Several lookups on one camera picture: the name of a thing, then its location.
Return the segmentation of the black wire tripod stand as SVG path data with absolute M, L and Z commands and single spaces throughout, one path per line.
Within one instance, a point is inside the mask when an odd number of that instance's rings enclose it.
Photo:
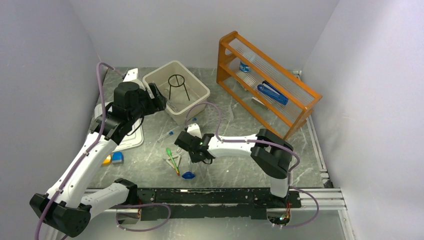
M 171 96 L 172 96 L 172 88 L 180 88 L 180 87 L 184 88 L 188 101 L 191 100 L 185 82 L 186 82 L 186 79 L 181 74 L 172 74 L 169 76 L 169 78 L 167 79 L 167 83 L 169 85 L 169 94 L 168 94 L 169 100 L 171 99 Z

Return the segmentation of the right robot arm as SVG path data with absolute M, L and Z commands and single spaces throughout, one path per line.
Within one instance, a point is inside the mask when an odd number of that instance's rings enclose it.
M 292 145 L 266 128 L 246 136 L 206 133 L 198 137 L 183 130 L 174 144 L 189 153 L 192 163 L 220 157 L 249 157 L 270 177 L 270 202 L 282 207 L 289 200 L 289 178 L 300 157 Z

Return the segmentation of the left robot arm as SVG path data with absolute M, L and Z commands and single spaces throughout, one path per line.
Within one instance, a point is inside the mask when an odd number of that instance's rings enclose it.
M 137 185 L 123 178 L 93 194 L 85 195 L 85 191 L 134 124 L 165 110 L 166 102 L 154 83 L 141 88 L 134 81 L 121 82 L 114 89 L 113 101 L 101 104 L 101 115 L 91 123 L 83 146 L 63 175 L 46 193 L 36 193 L 31 198 L 29 204 L 40 223 L 74 238 L 103 211 L 117 205 L 132 208 L 138 204 Z

